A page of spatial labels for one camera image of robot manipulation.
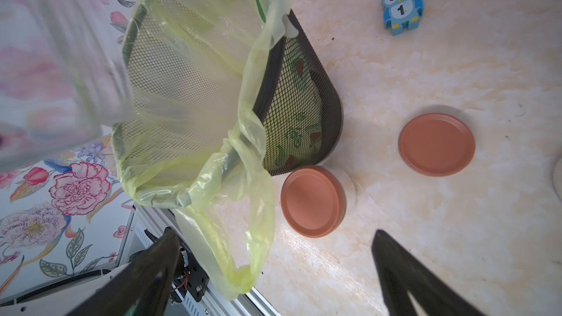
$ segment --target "black mesh waste basket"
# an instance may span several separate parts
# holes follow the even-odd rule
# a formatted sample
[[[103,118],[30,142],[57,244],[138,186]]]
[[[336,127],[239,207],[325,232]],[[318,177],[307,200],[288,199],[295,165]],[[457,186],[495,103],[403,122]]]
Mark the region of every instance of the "black mesh waste basket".
[[[314,165],[337,143],[342,128],[340,98],[299,21],[287,39],[281,76],[263,123],[268,135],[263,167],[272,176]]]
[[[246,76],[252,45],[246,44],[245,28],[232,31],[230,22],[225,25],[227,20],[215,15],[223,6],[239,8],[236,0],[223,1],[139,0],[136,6],[123,40],[136,112],[114,127],[112,138],[121,183],[135,200],[164,206],[176,198],[166,205],[188,205],[187,188],[237,122],[239,96],[229,83],[232,76],[238,82]],[[262,29],[266,13],[260,0],[255,4]],[[254,19],[252,10],[240,16]],[[319,163],[335,146],[342,126],[340,99],[326,71],[292,11],[289,21],[299,34],[278,40],[263,78],[252,83],[259,88],[252,111],[266,131],[263,167],[271,175]],[[230,151],[222,179],[239,163],[237,151]]]

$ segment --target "trash bag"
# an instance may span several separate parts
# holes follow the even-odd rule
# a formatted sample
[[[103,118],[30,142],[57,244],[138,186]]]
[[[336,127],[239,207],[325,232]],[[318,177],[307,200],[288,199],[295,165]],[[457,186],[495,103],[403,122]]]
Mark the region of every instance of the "trash bag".
[[[140,205],[173,209],[230,300],[250,291],[273,241],[266,132],[252,108],[271,49],[298,34],[290,10],[290,0],[138,0],[123,41],[135,115],[112,133],[121,185]],[[237,268],[215,206],[248,197],[249,265]]]

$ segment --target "wire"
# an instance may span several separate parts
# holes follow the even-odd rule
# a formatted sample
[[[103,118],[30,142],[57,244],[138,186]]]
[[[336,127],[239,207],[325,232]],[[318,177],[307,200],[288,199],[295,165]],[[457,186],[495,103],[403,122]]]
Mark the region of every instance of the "wire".
[[[187,276],[189,276],[189,272],[187,272],[186,278],[183,280],[183,282],[180,285],[178,285],[177,287],[175,287],[174,289],[172,289],[172,292],[179,289],[182,285],[187,283]]]

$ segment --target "round orange dish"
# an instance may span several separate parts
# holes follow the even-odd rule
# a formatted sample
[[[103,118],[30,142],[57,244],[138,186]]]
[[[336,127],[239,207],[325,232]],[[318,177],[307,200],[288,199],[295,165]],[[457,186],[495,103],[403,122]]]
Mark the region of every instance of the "round orange dish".
[[[446,114],[425,114],[400,133],[398,150],[414,171],[433,177],[449,176],[472,160],[476,143],[466,124]]]
[[[320,166],[294,171],[281,189],[285,219],[303,236],[322,237],[337,228],[346,214],[346,194],[336,177]]]

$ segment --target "owl toy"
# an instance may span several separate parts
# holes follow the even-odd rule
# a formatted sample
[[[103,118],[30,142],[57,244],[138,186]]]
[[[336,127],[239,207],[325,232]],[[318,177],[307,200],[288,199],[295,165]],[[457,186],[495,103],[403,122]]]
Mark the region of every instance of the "owl toy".
[[[423,0],[382,0],[384,7],[384,29],[392,28],[392,35],[402,33],[404,28],[418,28],[423,15]]]

